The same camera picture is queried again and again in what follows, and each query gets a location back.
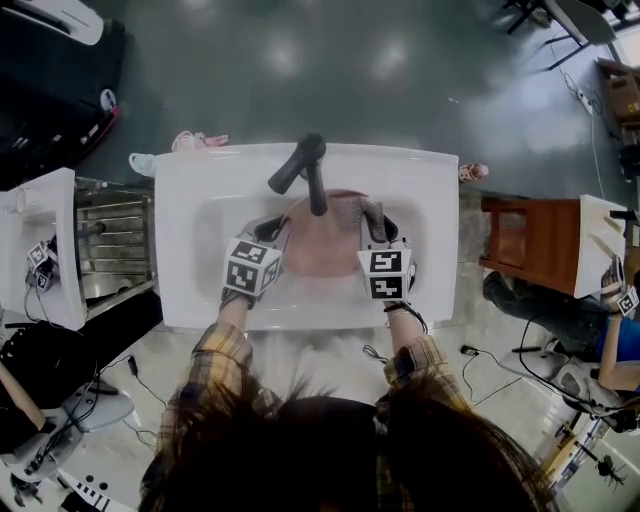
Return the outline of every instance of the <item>chair leg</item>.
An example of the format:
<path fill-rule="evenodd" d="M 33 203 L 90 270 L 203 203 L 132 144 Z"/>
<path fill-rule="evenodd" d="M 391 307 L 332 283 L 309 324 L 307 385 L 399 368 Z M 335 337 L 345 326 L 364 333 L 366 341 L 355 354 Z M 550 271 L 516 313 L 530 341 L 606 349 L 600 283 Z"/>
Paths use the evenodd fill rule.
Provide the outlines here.
<path fill-rule="evenodd" d="M 581 51 L 583 51 L 585 48 L 588 48 L 589 46 L 591 46 L 591 44 L 589 44 L 589 43 L 583 44 L 580 48 L 572 51 L 569 55 L 567 55 L 566 57 L 563 57 L 562 59 L 560 59 L 553 66 L 548 67 L 547 71 L 552 71 L 552 70 L 556 69 L 558 66 L 560 66 L 561 64 L 564 64 L 565 62 L 567 62 L 571 57 L 575 57 Z"/>
<path fill-rule="evenodd" d="M 564 41 L 565 39 L 572 39 L 573 36 L 562 36 L 562 37 L 556 37 L 555 39 L 549 39 L 548 41 L 545 41 L 544 44 L 551 44 L 551 43 L 557 43 L 558 41 Z"/>
<path fill-rule="evenodd" d="M 516 29 L 520 25 L 522 25 L 529 16 L 531 16 L 533 11 L 535 11 L 538 7 L 540 7 L 543 4 L 544 4 L 544 0 L 534 0 L 533 2 L 531 2 L 529 6 L 522 13 L 522 16 L 520 16 L 520 18 L 518 18 L 516 22 L 513 25 L 511 25 L 511 28 L 507 30 L 507 34 L 509 35 L 513 34 L 516 31 Z"/>

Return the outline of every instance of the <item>white sink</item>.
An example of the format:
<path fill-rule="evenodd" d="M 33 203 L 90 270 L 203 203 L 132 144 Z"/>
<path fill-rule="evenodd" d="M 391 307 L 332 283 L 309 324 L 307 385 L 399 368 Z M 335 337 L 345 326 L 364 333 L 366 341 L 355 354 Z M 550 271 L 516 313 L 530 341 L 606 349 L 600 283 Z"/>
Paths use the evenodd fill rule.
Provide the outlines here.
<path fill-rule="evenodd" d="M 308 195 L 297 179 L 285 196 L 267 180 L 294 144 L 203 149 L 157 157 L 156 250 L 167 325 L 208 327 L 220 302 L 224 252 L 245 224 L 281 215 Z M 383 203 L 406 233 L 418 263 L 412 303 L 425 320 L 451 317 L 458 252 L 457 157 L 378 146 L 328 144 L 327 191 L 361 192 Z M 251 329 L 379 326 L 382 304 L 367 299 L 360 276 L 283 274 L 249 317 Z"/>

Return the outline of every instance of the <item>jeans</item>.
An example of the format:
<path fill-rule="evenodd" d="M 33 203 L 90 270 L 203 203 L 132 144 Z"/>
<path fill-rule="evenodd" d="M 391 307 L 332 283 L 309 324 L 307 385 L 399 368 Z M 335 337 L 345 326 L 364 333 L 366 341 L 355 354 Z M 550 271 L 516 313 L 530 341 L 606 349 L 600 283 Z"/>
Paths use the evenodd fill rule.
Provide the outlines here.
<path fill-rule="evenodd" d="M 503 313 L 531 320 L 550 331 L 567 353 L 596 361 L 596 350 L 608 311 L 593 299 L 575 299 L 516 279 L 513 291 L 499 272 L 489 274 L 482 294 Z"/>

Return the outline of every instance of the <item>black faucet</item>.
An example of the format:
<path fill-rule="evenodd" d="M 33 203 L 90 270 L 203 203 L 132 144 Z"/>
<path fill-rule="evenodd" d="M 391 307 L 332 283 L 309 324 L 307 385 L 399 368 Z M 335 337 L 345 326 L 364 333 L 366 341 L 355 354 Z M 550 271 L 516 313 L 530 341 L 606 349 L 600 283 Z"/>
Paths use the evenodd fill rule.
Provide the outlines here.
<path fill-rule="evenodd" d="M 276 194 L 285 194 L 298 175 L 306 171 L 311 213 L 316 217 L 322 217 L 327 213 L 327 197 L 322 186 L 320 160 L 326 152 L 327 144 L 322 135 L 308 133 L 298 141 L 296 150 L 289 160 L 269 178 L 269 187 Z"/>

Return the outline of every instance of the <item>metal rack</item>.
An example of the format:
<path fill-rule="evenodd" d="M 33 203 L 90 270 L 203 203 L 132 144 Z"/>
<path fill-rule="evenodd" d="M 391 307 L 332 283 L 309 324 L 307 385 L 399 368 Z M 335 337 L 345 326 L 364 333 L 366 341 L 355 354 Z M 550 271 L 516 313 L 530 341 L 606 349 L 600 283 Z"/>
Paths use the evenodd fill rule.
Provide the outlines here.
<path fill-rule="evenodd" d="M 75 215 L 86 320 L 153 288 L 152 190 L 76 177 Z"/>

